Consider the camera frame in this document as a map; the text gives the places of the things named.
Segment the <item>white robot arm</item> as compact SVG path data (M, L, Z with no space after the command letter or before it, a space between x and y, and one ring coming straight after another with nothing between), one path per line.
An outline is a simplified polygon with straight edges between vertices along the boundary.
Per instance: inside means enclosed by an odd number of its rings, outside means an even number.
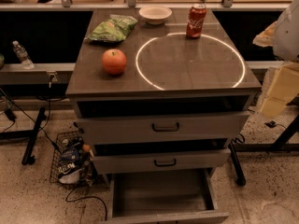
M278 19L253 39L253 44L271 47L282 61L279 68L264 80L259 113L268 118L279 115L285 106L299 94L299 0L291 4Z

